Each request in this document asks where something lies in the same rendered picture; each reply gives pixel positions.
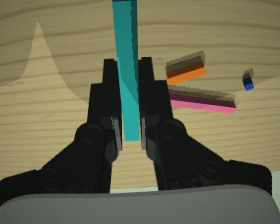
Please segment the small blue cube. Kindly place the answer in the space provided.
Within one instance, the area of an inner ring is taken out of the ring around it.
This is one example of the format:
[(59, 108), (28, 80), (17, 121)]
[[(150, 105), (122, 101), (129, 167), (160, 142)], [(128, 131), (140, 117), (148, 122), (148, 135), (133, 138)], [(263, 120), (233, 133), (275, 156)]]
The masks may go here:
[(246, 91), (254, 88), (253, 82), (250, 77), (243, 79), (243, 85), (244, 85)]

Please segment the orange rod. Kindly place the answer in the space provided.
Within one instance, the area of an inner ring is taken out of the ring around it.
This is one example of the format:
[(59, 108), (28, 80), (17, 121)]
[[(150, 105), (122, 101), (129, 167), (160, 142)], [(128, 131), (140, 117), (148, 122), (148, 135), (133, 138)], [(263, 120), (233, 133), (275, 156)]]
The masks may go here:
[(170, 85), (205, 74), (206, 70), (202, 61), (166, 73)]

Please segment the pink rod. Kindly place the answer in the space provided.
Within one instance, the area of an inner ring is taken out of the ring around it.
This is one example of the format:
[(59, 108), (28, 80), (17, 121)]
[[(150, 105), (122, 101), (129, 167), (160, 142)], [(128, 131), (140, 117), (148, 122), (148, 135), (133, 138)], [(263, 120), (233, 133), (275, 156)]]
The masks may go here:
[[(170, 94), (170, 93), (169, 93)], [(171, 105), (192, 109), (233, 113), (236, 109), (234, 102), (207, 99), (193, 96), (170, 94)]]

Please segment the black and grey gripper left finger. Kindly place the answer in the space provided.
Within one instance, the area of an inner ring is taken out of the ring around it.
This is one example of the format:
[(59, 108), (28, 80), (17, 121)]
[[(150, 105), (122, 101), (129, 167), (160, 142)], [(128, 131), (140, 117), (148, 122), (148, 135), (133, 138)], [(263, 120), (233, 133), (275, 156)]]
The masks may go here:
[(28, 194), (110, 193), (112, 163), (119, 151), (122, 105), (118, 66), (114, 59), (104, 59), (102, 83), (91, 84), (87, 122), (78, 127), (74, 141), (40, 170), (2, 179), (0, 206)]

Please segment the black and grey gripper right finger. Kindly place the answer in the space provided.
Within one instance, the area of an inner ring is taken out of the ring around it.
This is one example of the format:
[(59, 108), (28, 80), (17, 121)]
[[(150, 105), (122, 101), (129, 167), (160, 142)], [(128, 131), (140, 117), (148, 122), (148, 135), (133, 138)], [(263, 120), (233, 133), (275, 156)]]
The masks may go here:
[(266, 166), (226, 161), (187, 134), (173, 117), (167, 81), (154, 78), (151, 57), (138, 60), (138, 91), (141, 145), (153, 161), (158, 191), (241, 184), (272, 196)]

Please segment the turquoise rod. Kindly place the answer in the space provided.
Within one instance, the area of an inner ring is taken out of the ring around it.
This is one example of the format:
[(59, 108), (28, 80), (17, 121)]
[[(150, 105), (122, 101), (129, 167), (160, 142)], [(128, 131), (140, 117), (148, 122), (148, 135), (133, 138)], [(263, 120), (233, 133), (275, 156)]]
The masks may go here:
[(112, 0), (125, 141), (140, 141), (137, 0)]

